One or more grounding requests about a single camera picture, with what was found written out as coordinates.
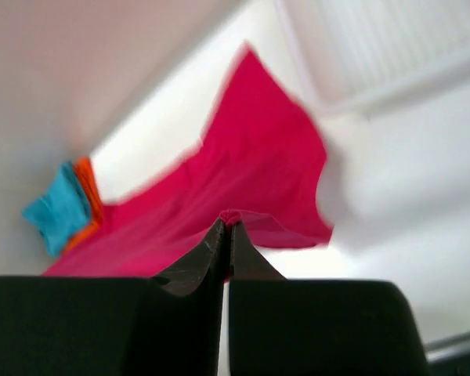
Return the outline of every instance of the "magenta fabric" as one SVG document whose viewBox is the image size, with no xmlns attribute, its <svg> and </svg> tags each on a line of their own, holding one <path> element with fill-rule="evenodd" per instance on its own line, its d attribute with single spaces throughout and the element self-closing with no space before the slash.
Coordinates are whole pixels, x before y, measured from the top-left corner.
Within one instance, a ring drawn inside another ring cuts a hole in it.
<svg viewBox="0 0 470 376">
<path fill-rule="evenodd" d="M 220 215 L 228 223 L 241 217 L 255 245 L 327 243 L 331 228 L 316 208 L 325 161 L 310 117 L 247 50 L 200 149 L 145 192 L 106 205 L 99 232 L 45 275 L 151 277 L 198 244 Z"/>
</svg>

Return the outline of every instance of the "turquoise fabric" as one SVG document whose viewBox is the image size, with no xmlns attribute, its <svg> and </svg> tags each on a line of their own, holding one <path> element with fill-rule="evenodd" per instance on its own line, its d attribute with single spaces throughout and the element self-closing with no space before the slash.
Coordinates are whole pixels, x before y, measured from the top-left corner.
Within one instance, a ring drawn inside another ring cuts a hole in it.
<svg viewBox="0 0 470 376">
<path fill-rule="evenodd" d="M 52 257 L 59 256 L 68 240 L 90 223 L 90 203 L 70 162 L 59 167 L 45 194 L 23 210 L 23 217 L 37 227 Z"/>
</svg>

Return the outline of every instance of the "orange fabric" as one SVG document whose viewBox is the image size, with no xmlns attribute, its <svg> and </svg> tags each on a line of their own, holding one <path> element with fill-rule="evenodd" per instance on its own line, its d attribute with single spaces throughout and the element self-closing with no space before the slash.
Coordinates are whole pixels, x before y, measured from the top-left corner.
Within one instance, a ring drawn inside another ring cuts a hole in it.
<svg viewBox="0 0 470 376">
<path fill-rule="evenodd" d="M 68 252 L 74 246 L 81 243 L 84 239 L 95 233 L 103 222 L 103 203 L 99 198 L 94 172 L 92 170 L 89 157 L 83 157 L 73 165 L 73 171 L 78 178 L 81 186 L 84 188 L 85 195 L 91 204 L 91 222 L 78 231 L 66 244 L 63 253 Z"/>
</svg>

